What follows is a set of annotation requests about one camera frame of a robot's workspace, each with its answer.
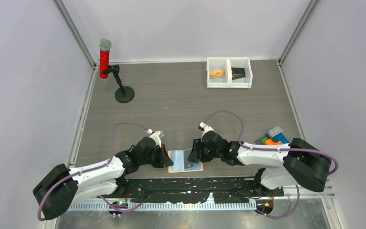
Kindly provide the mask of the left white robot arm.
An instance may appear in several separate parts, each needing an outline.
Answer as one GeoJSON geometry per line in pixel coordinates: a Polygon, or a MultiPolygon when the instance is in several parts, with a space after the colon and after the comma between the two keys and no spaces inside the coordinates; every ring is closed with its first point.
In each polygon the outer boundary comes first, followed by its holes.
{"type": "Polygon", "coordinates": [[[164,144],[144,137],[129,149],[95,164],[68,168],[56,165],[33,189],[39,205],[39,221],[51,220],[65,213],[73,204],[96,196],[113,194],[120,198],[126,194],[125,176],[140,166],[165,168],[173,165],[164,144]]]}

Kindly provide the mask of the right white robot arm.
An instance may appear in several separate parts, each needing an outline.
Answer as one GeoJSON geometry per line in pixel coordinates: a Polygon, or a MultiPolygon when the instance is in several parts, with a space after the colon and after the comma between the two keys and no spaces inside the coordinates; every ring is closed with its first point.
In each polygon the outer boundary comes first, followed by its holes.
{"type": "Polygon", "coordinates": [[[255,145],[227,141],[211,130],[194,139],[188,160],[205,163],[214,158],[230,166],[261,165],[251,184],[259,196],[293,185],[323,192],[332,164],[332,159],[317,153],[316,148],[300,138],[282,145],[255,145]]]}

